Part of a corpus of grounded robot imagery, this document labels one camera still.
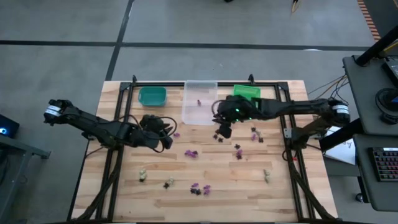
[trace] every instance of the wooden tabletop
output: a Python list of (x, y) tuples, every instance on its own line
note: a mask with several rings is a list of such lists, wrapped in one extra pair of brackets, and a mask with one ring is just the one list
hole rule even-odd
[[(303, 81), (287, 82), (292, 100), (308, 99)], [(119, 84), (104, 83), (98, 116), (113, 119)], [(282, 159), (284, 142), (279, 119), (234, 124), (232, 137), (220, 143), (212, 138), (217, 125), (192, 126), (182, 122), (183, 87), (167, 87), (167, 104), (161, 108), (143, 107), (137, 98), (139, 90), (134, 89), (131, 114), (138, 120), (144, 114), (171, 116), (177, 121), (177, 132), (181, 136), (174, 138), (170, 150), (160, 154), (144, 147), (125, 147), (115, 222), (297, 221), (289, 169)], [(232, 91), (232, 87), (219, 87), (219, 99), (225, 99)], [(275, 98), (274, 89), (262, 87), (261, 97)], [(312, 116), (300, 115), (295, 119), (297, 126), (304, 126), (311, 122)], [(264, 143), (251, 141), (252, 126), (260, 130)], [(235, 156), (235, 144), (240, 144), (243, 149), (241, 160)], [(99, 146), (98, 142), (90, 143), (88, 153)], [(188, 149), (198, 151), (198, 158), (184, 156)], [(303, 150), (303, 156), (312, 192), (326, 210), (337, 217), (321, 152), (308, 147)], [(106, 150), (103, 149), (86, 159), (72, 217), (79, 216), (98, 193), (105, 158)], [(147, 170), (147, 179), (143, 183), (139, 182), (142, 168)], [(271, 172), (268, 184), (264, 181), (263, 169)], [(175, 179), (174, 185), (165, 190), (163, 185), (170, 177)], [(208, 196), (191, 194), (190, 187), (195, 182), (202, 191), (205, 185), (211, 185), (211, 193)], [(306, 214), (304, 196), (302, 192), (300, 194)], [(109, 195), (104, 216), (108, 211)]]

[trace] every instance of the black keyboard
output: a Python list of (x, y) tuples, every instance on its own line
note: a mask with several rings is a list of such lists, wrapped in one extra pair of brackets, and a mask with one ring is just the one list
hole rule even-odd
[(398, 148), (370, 148), (378, 181), (398, 182)]

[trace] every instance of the transparent bin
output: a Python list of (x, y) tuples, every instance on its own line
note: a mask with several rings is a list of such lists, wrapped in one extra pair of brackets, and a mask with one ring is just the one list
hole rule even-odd
[(213, 125), (211, 106), (216, 100), (217, 81), (185, 81), (182, 121), (192, 125)]

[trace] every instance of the concrete floor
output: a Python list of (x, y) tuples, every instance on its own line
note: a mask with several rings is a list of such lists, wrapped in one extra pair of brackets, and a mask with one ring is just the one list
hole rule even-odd
[[(128, 0), (0, 1), (0, 40), (115, 42)], [(125, 42), (190, 42), (369, 46), (371, 33), (356, 0), (135, 0)], [(30, 223), (67, 217), (87, 141), (70, 126), (44, 124), (49, 99), (69, 99), (95, 113), (113, 47), (0, 45), (0, 113), (18, 122), (18, 139), (52, 151), (34, 159), (12, 211)], [(341, 59), (361, 52), (243, 49), (122, 48), (112, 80), (304, 80), (307, 90), (344, 74)], [(310, 95), (314, 98), (320, 94)], [(358, 114), (349, 85), (340, 95)], [(353, 200), (356, 179), (330, 178), (339, 217), (395, 223), (396, 213), (376, 212)]]

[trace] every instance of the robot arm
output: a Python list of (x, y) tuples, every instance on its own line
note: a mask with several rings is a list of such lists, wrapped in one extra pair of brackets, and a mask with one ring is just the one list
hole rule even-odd
[(51, 126), (70, 124), (82, 130), (85, 138), (96, 137), (104, 147), (124, 144), (131, 147), (145, 146), (155, 150), (160, 141), (164, 148), (170, 149), (173, 142), (169, 137), (172, 127), (154, 115), (144, 115), (139, 124), (132, 124), (107, 121), (79, 110), (68, 100), (50, 100), (49, 104), (44, 113), (44, 123), (49, 123)]
[(292, 130), (293, 149), (305, 148), (309, 136), (325, 132), (330, 126), (342, 127), (349, 123), (348, 107), (338, 100), (310, 100), (281, 102), (274, 99), (227, 96), (219, 101), (214, 122), (219, 123), (219, 133), (225, 138), (231, 137), (231, 124), (248, 119), (268, 120), (290, 114), (317, 114), (318, 119), (303, 128)]

